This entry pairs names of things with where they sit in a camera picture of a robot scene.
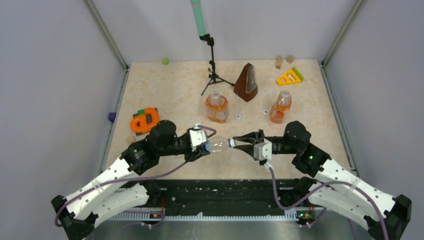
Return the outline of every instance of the beige tabletop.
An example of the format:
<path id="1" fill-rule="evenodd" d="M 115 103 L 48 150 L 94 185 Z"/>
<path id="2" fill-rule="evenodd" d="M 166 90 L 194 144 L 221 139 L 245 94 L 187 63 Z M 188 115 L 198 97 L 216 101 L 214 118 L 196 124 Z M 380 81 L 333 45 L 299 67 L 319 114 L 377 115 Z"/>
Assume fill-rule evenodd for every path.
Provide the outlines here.
<path id="1" fill-rule="evenodd" d="M 216 136 L 231 138 L 263 129 L 265 136 L 282 136 L 286 124 L 300 121 L 312 134 L 311 142 L 330 154 L 346 169 L 348 160 L 336 124 L 334 113 L 324 86 L 320 67 L 316 59 L 296 59 L 292 64 L 283 61 L 281 69 L 275 68 L 275 60 L 217 61 L 216 72 L 220 77 L 235 83 L 245 64 L 255 66 L 258 94 L 245 102 L 233 93 L 227 83 L 210 85 L 202 93 L 208 79 L 207 61 L 133 63 L 120 106 L 106 167 L 128 147 L 127 137 L 135 136 L 130 129 L 133 114 L 144 108 L 157 108 L 161 120 L 170 120 L 177 126 L 178 136 L 194 124 L 214 128 Z M 293 66 L 304 76 L 298 84 L 278 86 L 276 79 Z M 272 123 L 264 110 L 271 110 L 281 90 L 287 89 L 292 96 L 292 105 L 282 124 Z M 228 99 L 229 115 L 225 123 L 209 120 L 204 102 L 213 91 Z M 141 140 L 146 135 L 137 136 Z M 292 165 L 294 155 L 274 155 L 271 164 L 277 178 L 300 178 L 304 176 Z M 154 176 L 168 172 L 184 162 L 184 156 L 165 156 L 159 165 L 143 176 Z M 270 172 L 260 167 L 246 153 L 227 149 L 222 153 L 202 157 L 186 164 L 168 179 L 268 179 Z"/>

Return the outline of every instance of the orange plastic toy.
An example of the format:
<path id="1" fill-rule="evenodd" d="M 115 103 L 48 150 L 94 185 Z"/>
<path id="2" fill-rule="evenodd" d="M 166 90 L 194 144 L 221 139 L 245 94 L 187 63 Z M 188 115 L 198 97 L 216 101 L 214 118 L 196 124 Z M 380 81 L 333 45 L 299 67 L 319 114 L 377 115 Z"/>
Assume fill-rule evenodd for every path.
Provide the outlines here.
<path id="1" fill-rule="evenodd" d="M 151 122 L 147 121 L 147 115 L 151 116 Z M 134 133 L 146 134 L 159 123 L 159 113 L 156 109 L 148 107 L 144 109 L 144 113 L 134 117 L 129 124 Z"/>

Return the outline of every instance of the plastic bottle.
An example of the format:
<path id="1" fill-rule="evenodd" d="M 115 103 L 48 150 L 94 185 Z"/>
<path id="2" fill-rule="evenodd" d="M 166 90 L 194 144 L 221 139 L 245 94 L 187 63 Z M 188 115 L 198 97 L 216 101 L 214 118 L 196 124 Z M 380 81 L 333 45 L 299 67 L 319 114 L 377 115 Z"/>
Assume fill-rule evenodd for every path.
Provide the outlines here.
<path id="1" fill-rule="evenodd" d="M 292 106 L 292 96 L 288 90 L 279 93 L 278 99 L 271 108 L 269 118 L 273 123 L 280 124 L 284 120 L 284 115 Z"/>
<path id="2" fill-rule="evenodd" d="M 210 94 L 206 101 L 206 114 L 207 117 L 215 122 L 223 123 L 228 117 L 228 100 L 220 95 L 219 92 L 214 91 Z"/>
<path id="3" fill-rule="evenodd" d="M 236 146 L 234 139 L 232 138 L 224 138 L 222 136 L 214 136 L 211 137 L 207 143 L 203 144 L 203 149 L 214 153 L 222 153 L 228 148 L 234 148 Z"/>

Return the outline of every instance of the brown metronome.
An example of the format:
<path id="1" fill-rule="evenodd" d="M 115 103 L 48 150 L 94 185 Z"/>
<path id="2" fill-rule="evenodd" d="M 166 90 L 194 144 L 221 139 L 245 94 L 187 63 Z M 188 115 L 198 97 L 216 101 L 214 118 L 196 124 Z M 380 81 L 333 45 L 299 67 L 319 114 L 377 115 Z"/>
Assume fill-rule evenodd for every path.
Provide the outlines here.
<path id="1" fill-rule="evenodd" d="M 246 102 L 249 102 L 258 94 L 255 67 L 252 64 L 248 63 L 244 66 L 237 82 L 235 82 L 234 93 Z"/>

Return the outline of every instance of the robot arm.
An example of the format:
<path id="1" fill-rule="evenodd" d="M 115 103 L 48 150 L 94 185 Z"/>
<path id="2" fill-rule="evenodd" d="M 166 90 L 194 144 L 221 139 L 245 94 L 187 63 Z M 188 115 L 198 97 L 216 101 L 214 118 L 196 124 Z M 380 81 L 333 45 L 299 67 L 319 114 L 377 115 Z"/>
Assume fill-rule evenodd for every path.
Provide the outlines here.
<path id="1" fill-rule="evenodd" d="M 361 225 L 376 240 L 384 239 L 381 221 L 371 202 L 358 190 L 366 193 L 378 207 L 384 218 L 390 240 L 399 240 L 411 218 L 411 200 L 404 195 L 394 197 L 369 185 L 340 166 L 312 143 L 311 134 L 298 121 L 287 124 L 283 136 L 265 137 L 264 132 L 251 132 L 233 139 L 250 145 L 238 145 L 235 148 L 251 155 L 260 165 L 270 168 L 268 160 L 272 154 L 296 154 L 292 164 L 302 173 L 314 179 L 303 177 L 297 187 L 296 199 L 288 205 L 317 188 L 321 183 L 333 181 L 346 182 L 323 187 L 307 199 L 311 204 L 331 209 Z"/>
<path id="2" fill-rule="evenodd" d="M 148 183 L 137 183 L 121 192 L 116 190 L 127 182 L 137 181 L 139 175 L 159 163 L 161 156 L 184 155 L 186 162 L 193 162 L 210 154 L 201 147 L 208 140 L 203 129 L 194 126 L 180 137 L 176 137 L 176 129 L 173 122 L 160 121 L 145 139 L 131 144 L 84 187 L 67 196 L 56 196 L 51 201 L 56 213 L 60 211 L 61 225 L 55 222 L 56 225 L 63 226 L 70 240 L 82 239 L 108 218 L 153 200 Z"/>

